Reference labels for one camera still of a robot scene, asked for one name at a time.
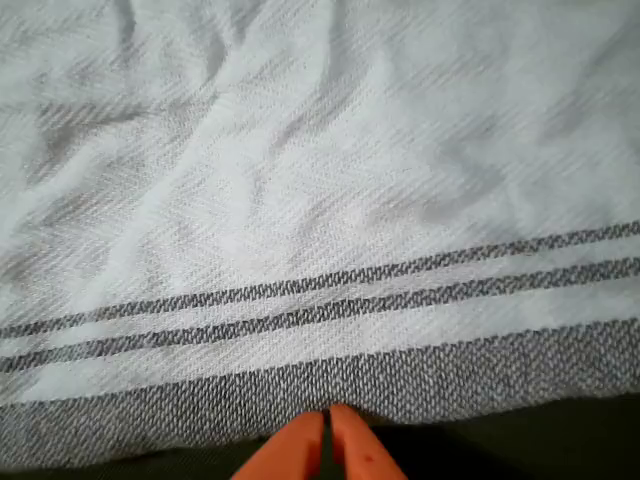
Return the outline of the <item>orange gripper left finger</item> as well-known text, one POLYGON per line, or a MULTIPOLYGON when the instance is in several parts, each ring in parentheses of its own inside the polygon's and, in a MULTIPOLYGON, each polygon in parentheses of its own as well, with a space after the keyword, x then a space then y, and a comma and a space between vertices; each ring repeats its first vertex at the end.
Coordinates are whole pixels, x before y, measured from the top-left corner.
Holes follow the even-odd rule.
POLYGON ((324 417, 320 412, 296 416, 272 435, 232 476, 233 480, 304 480, 321 463, 324 417))

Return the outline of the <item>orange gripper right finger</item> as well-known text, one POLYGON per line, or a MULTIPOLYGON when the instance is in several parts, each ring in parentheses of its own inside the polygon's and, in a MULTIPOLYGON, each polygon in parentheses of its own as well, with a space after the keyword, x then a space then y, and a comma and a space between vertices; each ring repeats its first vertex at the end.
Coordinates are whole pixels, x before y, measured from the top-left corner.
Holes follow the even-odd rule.
POLYGON ((401 480, 400 469, 365 420, 351 407, 330 407, 335 460, 344 466, 346 479, 401 480))

